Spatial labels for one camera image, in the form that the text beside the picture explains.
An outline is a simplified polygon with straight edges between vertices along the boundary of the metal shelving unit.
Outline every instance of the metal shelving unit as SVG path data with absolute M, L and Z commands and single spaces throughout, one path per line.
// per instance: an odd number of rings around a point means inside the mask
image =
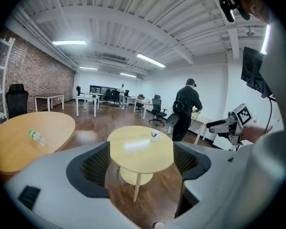
M 11 42 L 7 42 L 3 39 L 0 38 L 0 51 L 4 47 L 8 47 L 8 53 L 6 55 L 6 59 L 4 62 L 4 65 L 0 65 L 0 70 L 3 70 L 3 78 L 2 78 L 2 90 L 0 90 L 0 94 L 2 94 L 2 104 L 3 104 L 3 113 L 0 112 L 0 118 L 7 118 L 7 113 L 6 113 L 6 106 L 5 106 L 5 77 L 6 77 L 6 71 L 8 68 L 8 63 L 9 63 L 9 58 L 10 58 L 10 52 L 12 50 L 13 44 L 15 42 L 15 38 L 12 39 Z

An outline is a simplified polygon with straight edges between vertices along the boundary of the human hand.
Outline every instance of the human hand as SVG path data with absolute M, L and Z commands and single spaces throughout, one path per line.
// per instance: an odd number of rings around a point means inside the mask
M 272 130 L 273 126 L 271 125 L 268 127 L 266 133 L 270 132 Z M 264 135 L 264 128 L 257 127 L 257 126 L 245 126 L 243 128 L 243 131 L 240 135 L 241 140 L 248 140 L 251 143 L 256 143 L 256 141 Z

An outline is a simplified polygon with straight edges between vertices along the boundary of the black shirt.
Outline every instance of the black shirt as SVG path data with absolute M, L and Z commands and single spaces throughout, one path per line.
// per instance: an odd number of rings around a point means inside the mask
M 187 117 L 192 116 L 192 109 L 195 106 L 198 110 L 202 110 L 202 104 L 199 100 L 199 94 L 190 86 L 180 89 L 176 96 L 176 101 L 184 104 L 184 112 Z

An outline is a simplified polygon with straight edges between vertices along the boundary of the brick wall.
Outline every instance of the brick wall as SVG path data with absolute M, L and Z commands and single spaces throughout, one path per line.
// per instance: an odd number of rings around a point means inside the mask
M 34 95 L 43 93 L 63 93 L 64 100 L 72 99 L 75 71 L 63 65 L 56 59 L 39 50 L 23 38 L 7 28 L 0 33 L 1 38 L 15 38 L 5 81 L 6 92 L 13 83 L 22 83 L 29 92 L 28 112 L 35 111 Z M 0 65 L 4 64 L 7 50 L 0 52 Z M 53 105 L 61 100 L 53 99 Z M 47 108 L 46 99 L 38 99 L 38 110 Z M 0 94 L 0 109 L 3 112 L 2 95 Z

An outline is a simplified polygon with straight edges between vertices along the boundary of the black pants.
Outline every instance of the black pants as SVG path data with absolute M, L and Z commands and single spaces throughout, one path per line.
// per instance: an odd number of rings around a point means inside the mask
M 173 141 L 180 142 L 185 137 L 188 128 L 191 125 L 191 118 L 185 115 L 181 116 L 173 130 Z

